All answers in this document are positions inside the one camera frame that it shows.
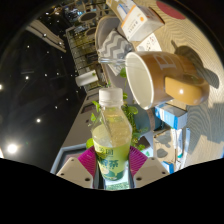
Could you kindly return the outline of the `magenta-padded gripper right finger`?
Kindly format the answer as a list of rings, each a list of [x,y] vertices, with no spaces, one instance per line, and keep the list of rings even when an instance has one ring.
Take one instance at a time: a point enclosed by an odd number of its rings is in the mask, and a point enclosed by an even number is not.
[[[156,157],[147,157],[134,147],[130,147],[128,162],[131,188],[141,188],[169,175]]]

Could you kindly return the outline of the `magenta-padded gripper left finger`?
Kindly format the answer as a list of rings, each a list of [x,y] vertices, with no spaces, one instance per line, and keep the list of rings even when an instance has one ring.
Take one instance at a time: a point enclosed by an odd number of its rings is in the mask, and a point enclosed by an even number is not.
[[[69,158],[58,171],[57,176],[83,188],[94,188],[97,161],[94,147],[90,147],[78,158]]]

